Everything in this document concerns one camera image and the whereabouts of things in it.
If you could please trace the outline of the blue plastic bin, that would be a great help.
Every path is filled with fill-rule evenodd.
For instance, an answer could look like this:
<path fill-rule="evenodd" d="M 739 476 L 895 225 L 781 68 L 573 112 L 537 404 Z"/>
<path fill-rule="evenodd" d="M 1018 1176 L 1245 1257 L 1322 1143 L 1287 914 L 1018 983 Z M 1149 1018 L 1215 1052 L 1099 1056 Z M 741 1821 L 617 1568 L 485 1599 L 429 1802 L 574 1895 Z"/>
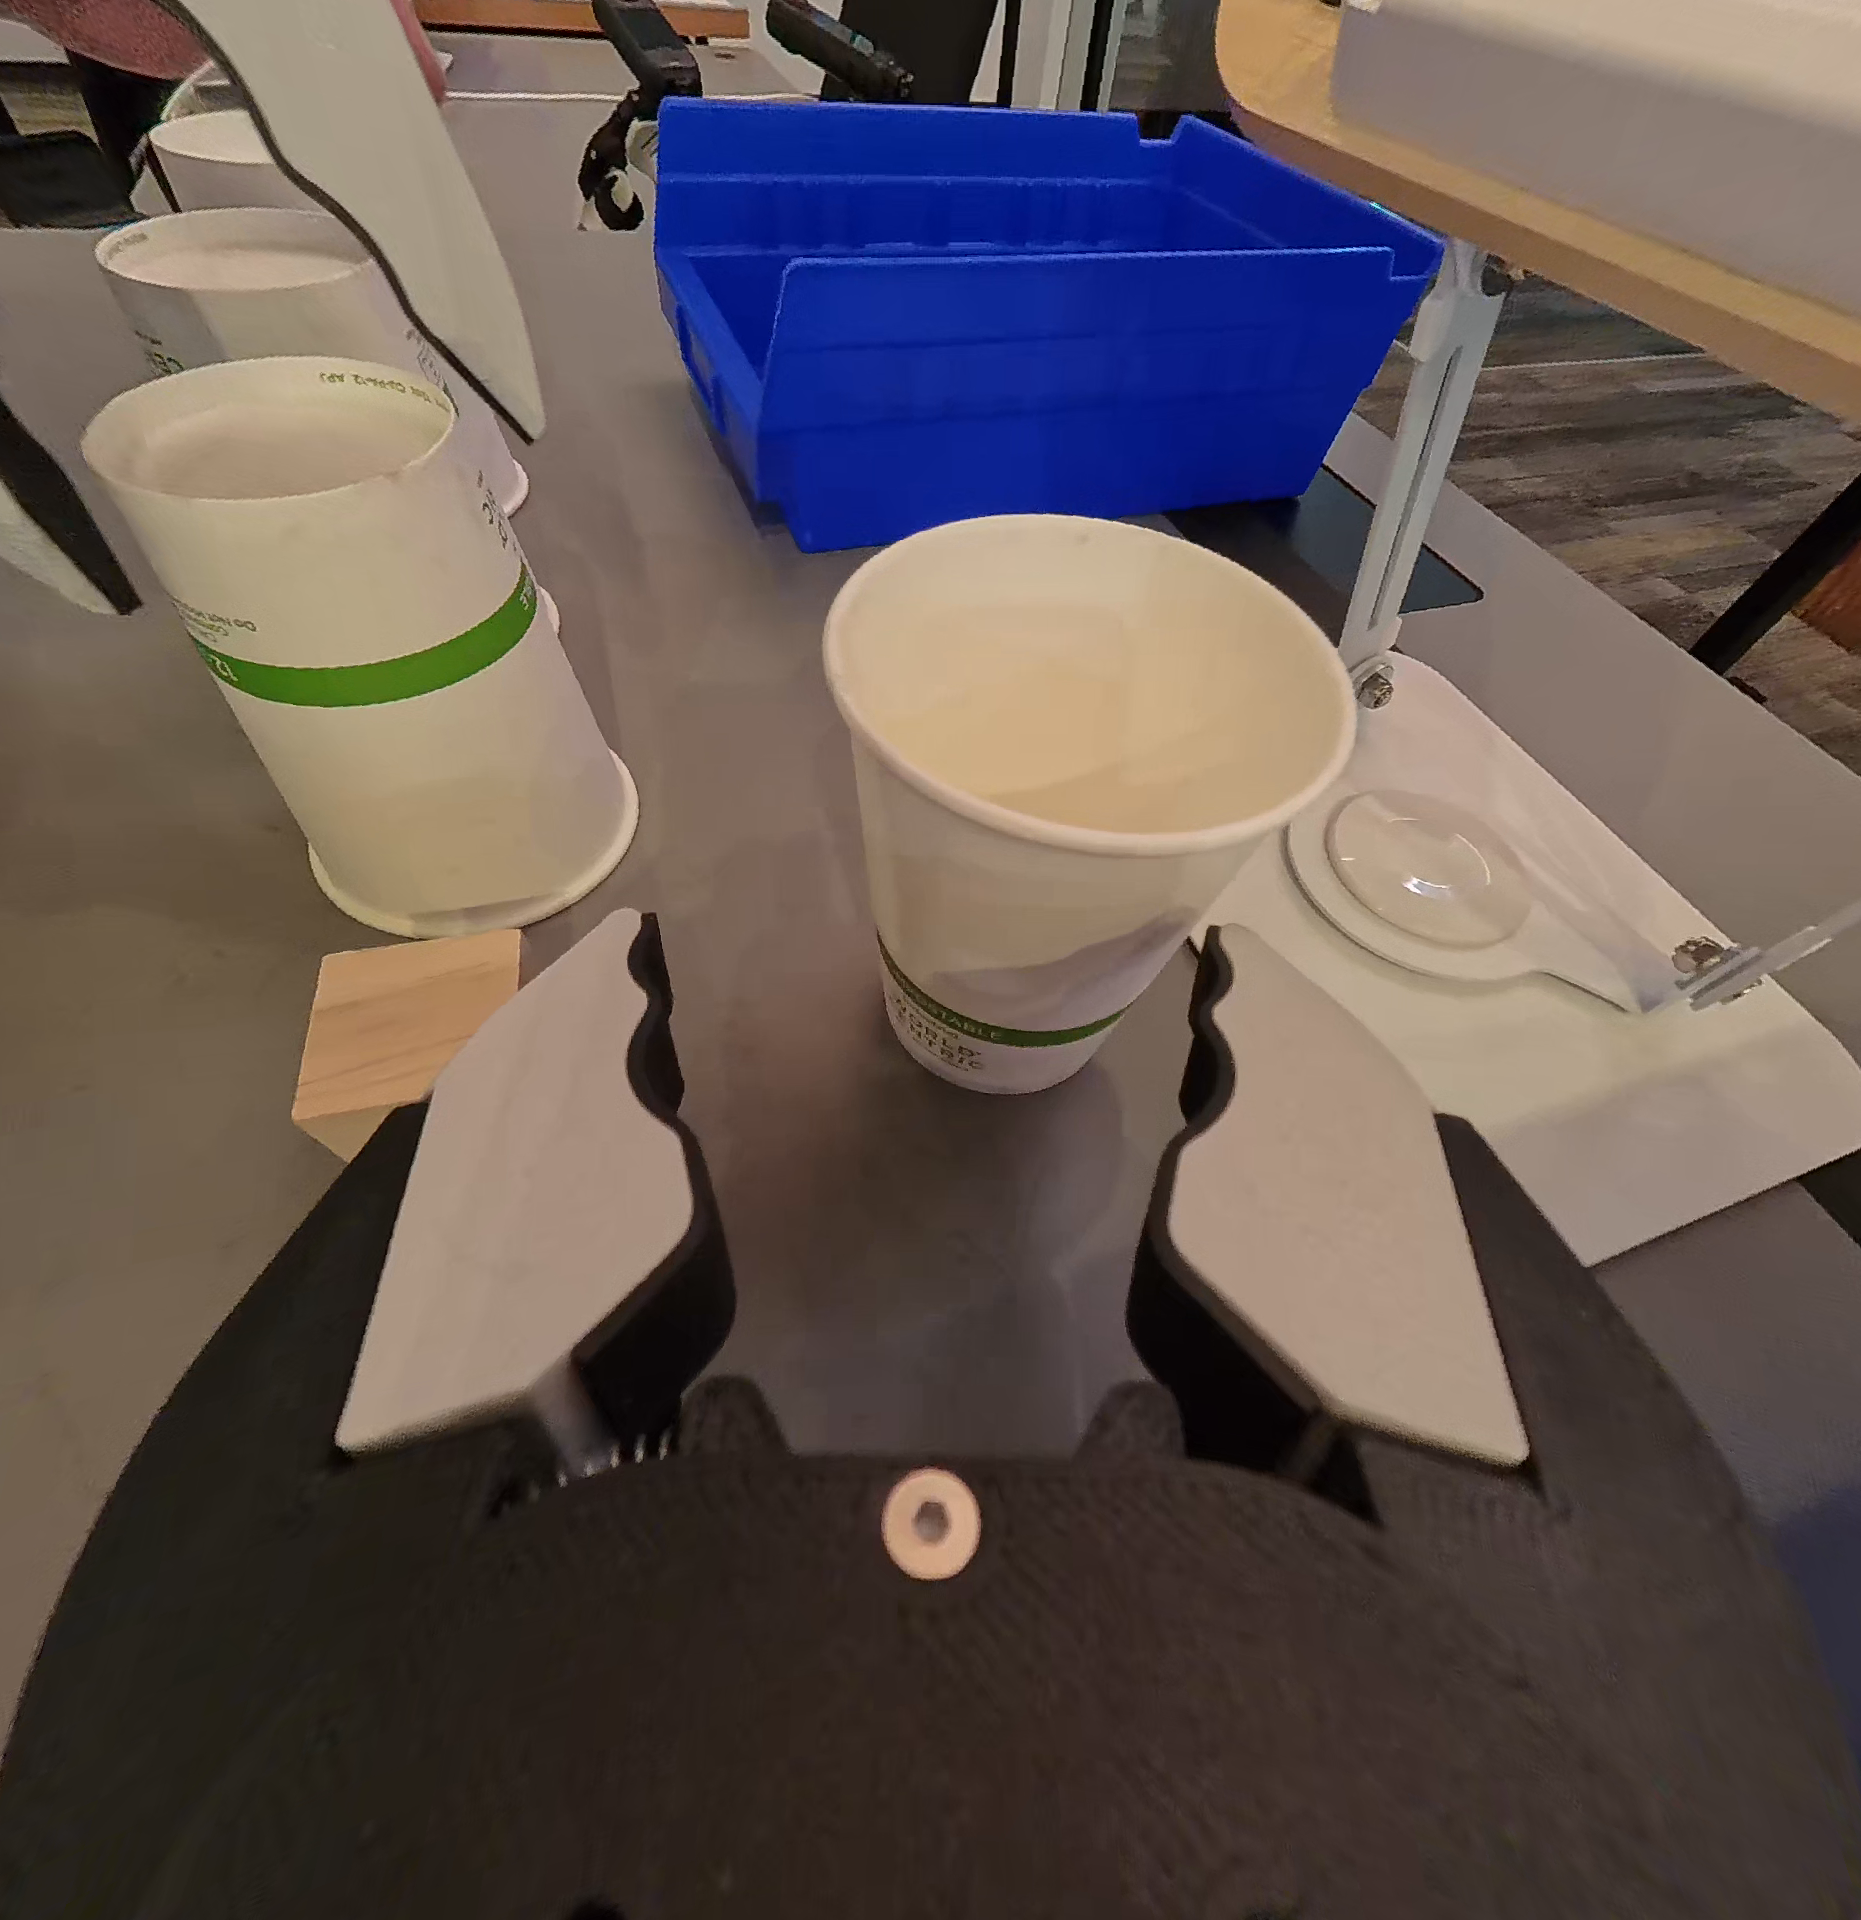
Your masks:
<path fill-rule="evenodd" d="M 799 549 L 1294 497 L 1444 246 L 1182 117 L 671 100 L 655 273 Z"/>

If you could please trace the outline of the spare black white gripper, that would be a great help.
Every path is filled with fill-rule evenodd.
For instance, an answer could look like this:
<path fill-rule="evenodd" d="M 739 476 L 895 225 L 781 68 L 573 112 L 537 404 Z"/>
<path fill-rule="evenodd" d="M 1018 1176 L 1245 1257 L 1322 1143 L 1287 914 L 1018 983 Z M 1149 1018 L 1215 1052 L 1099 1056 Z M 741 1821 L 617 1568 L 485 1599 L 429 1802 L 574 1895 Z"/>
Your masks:
<path fill-rule="evenodd" d="M 860 104 L 913 100 L 906 67 L 809 3 L 768 3 L 766 26 L 773 44 L 820 71 L 822 98 Z"/>
<path fill-rule="evenodd" d="M 655 3 L 590 3 L 592 19 L 631 75 L 624 98 L 590 134 L 579 161 L 584 210 L 610 232 L 643 224 L 633 134 L 656 133 L 656 112 L 671 98 L 700 98 L 700 71 L 685 37 Z"/>

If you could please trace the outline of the white paper cup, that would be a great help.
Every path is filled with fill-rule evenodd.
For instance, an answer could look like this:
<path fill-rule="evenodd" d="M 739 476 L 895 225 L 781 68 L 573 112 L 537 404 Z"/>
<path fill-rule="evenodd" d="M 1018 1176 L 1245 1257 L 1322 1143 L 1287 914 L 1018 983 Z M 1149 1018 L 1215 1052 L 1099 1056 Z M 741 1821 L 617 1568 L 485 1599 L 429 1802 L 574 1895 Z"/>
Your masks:
<path fill-rule="evenodd" d="M 289 354 L 157 377 L 81 436 L 319 890 L 402 939 L 553 918 L 636 829 L 455 426 L 423 373 Z"/>
<path fill-rule="evenodd" d="M 272 159 L 246 108 L 175 117 L 151 131 L 158 201 L 197 207 L 323 207 Z"/>
<path fill-rule="evenodd" d="M 487 403 L 405 315 L 328 213 L 198 207 L 105 232 L 95 262 L 154 377 L 259 357 L 340 357 L 418 373 L 452 400 L 454 445 L 506 516 L 531 485 Z"/>
<path fill-rule="evenodd" d="M 1287 594 L 1194 542 L 989 516 L 894 542 L 827 610 L 904 1052 L 1060 1087 L 1344 771 L 1350 671 Z"/>

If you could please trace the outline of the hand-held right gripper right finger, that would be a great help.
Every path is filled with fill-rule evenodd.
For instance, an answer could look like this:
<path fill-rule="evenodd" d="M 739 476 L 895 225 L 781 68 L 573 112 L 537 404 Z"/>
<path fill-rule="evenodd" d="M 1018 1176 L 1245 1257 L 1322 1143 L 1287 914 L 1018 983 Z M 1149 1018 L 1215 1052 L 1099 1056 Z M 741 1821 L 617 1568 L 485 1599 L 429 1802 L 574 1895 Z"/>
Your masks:
<path fill-rule="evenodd" d="M 1530 1460 L 1430 1099 L 1331 995 L 1212 925 L 1129 1335 L 1194 1460 L 1320 1481 L 1359 1434 Z"/>

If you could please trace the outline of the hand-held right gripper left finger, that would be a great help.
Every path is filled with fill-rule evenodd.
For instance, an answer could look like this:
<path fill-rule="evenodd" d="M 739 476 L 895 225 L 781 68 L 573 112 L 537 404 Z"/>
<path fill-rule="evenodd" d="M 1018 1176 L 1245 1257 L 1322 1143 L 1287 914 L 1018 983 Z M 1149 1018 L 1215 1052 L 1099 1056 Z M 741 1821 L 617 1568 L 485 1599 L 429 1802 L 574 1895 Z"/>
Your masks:
<path fill-rule="evenodd" d="M 537 1428 L 563 1480 L 681 1452 L 736 1283 L 673 1008 L 656 916 L 619 907 L 438 1074 L 340 1453 L 501 1421 Z"/>

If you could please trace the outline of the wooden cube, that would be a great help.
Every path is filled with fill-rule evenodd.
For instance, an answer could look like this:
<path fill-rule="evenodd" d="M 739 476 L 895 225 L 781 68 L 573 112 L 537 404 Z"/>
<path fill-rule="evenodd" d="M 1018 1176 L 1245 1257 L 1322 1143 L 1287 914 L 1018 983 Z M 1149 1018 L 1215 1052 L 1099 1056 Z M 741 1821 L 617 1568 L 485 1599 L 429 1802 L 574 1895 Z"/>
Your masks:
<path fill-rule="evenodd" d="M 294 1126 L 351 1161 L 520 988 L 522 934 L 340 949 L 319 965 L 291 1099 Z"/>

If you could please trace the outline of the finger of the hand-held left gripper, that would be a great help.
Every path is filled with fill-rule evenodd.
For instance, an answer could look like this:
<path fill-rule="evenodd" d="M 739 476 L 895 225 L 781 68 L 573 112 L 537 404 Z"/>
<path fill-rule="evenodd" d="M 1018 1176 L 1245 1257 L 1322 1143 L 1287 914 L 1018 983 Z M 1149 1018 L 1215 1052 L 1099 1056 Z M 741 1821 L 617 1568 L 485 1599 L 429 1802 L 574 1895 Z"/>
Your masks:
<path fill-rule="evenodd" d="M 74 473 L 83 421 L 135 383 L 81 238 L 0 238 L 0 561 L 97 614 L 143 597 Z"/>
<path fill-rule="evenodd" d="M 418 51 L 383 3 L 180 3 L 269 156 L 384 269 L 447 365 L 532 445 L 547 408 L 506 257 Z"/>

